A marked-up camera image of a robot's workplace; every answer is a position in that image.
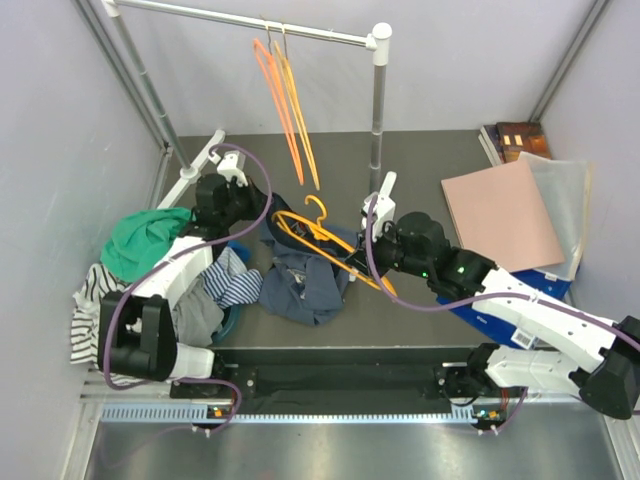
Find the yellow orange plastic hanger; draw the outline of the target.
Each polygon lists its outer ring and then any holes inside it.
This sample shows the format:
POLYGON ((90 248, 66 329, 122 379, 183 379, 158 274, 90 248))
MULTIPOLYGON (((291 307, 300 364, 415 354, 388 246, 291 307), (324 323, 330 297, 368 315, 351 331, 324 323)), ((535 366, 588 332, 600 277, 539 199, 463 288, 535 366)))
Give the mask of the yellow orange plastic hanger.
POLYGON ((285 234, 287 234, 293 240, 295 240, 298 243, 301 243, 302 245, 312 250, 316 254, 319 254, 325 259, 327 259, 332 264, 348 272, 351 280, 358 279, 376 290, 382 290, 382 287, 385 287, 393 297, 396 297, 397 292, 393 287, 392 283, 388 279, 382 278, 381 285, 379 285, 372 278, 361 273, 356 267, 347 265, 344 261, 338 259, 335 256, 330 255, 318 245, 319 241, 329 241, 329 242, 335 243, 337 246, 345 250, 347 254, 352 254, 356 251, 356 249, 352 247, 350 244, 346 243, 339 236, 335 235, 330 230, 323 227, 322 221, 325 220, 328 216, 328 211, 324 203, 315 195, 307 195, 305 197, 305 203, 309 204, 310 202, 313 202, 321 211, 321 214, 316 218, 315 221, 311 221, 308 218, 303 217, 290 210, 278 208, 275 206, 275 201, 272 202, 274 212, 271 214, 271 220, 285 234), (297 223, 303 224, 307 228, 307 230, 311 233, 312 237, 315 240, 315 243, 305 239, 300 234, 295 233, 292 230, 292 228, 287 224, 286 218, 295 220, 297 223))

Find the navy blue tank top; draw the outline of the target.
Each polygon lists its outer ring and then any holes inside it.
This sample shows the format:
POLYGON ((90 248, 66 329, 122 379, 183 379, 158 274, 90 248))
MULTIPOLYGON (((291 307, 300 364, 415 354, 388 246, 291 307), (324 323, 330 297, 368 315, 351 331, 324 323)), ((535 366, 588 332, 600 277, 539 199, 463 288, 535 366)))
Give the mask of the navy blue tank top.
POLYGON ((259 227, 259 239, 271 249, 272 255, 259 304, 272 315, 319 326, 342 310, 350 275, 276 225, 273 214, 289 209, 285 200, 274 194, 268 215, 259 227))

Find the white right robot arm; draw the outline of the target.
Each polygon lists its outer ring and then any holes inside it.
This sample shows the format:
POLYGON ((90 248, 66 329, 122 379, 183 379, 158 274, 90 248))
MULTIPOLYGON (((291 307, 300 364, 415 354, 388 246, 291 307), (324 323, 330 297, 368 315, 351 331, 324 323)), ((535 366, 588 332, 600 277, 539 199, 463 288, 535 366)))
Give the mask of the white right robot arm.
POLYGON ((521 387, 575 396, 608 417, 628 420, 639 402, 639 321, 594 316, 535 289, 493 260, 455 247, 423 212, 398 222, 373 204, 362 209, 360 245, 348 261, 381 286, 390 270, 420 277, 443 298, 439 310, 470 306, 538 339, 547 349, 483 344, 467 361, 467 384, 487 396, 521 387))

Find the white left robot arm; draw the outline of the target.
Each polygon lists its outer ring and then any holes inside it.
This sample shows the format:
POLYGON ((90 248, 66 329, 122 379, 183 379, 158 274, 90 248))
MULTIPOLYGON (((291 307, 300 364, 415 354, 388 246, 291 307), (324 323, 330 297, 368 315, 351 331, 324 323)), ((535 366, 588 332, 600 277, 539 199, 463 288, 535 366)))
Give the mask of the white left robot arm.
POLYGON ((125 290, 106 295, 101 301, 97 366, 106 384, 118 391, 151 382, 192 383, 205 396, 216 396, 226 387, 225 370, 214 364, 212 350, 192 347, 176 340, 172 310, 192 283, 214 262, 214 248, 226 246, 259 226, 272 201, 271 183, 260 192, 243 171, 244 161, 253 160, 263 174, 263 163, 238 145, 221 143, 209 149, 227 152, 217 163, 213 179, 232 189, 238 202, 236 213, 224 200, 223 218, 207 224, 203 234, 180 234, 167 255, 125 290))

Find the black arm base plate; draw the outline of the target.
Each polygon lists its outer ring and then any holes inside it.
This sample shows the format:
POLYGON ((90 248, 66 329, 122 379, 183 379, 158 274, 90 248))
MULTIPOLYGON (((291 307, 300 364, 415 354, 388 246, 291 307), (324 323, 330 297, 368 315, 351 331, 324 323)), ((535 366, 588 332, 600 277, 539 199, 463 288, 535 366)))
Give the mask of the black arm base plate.
POLYGON ((518 387, 474 384, 469 347, 222 348, 214 371, 241 391, 242 414, 445 413, 454 399, 498 403, 518 387))

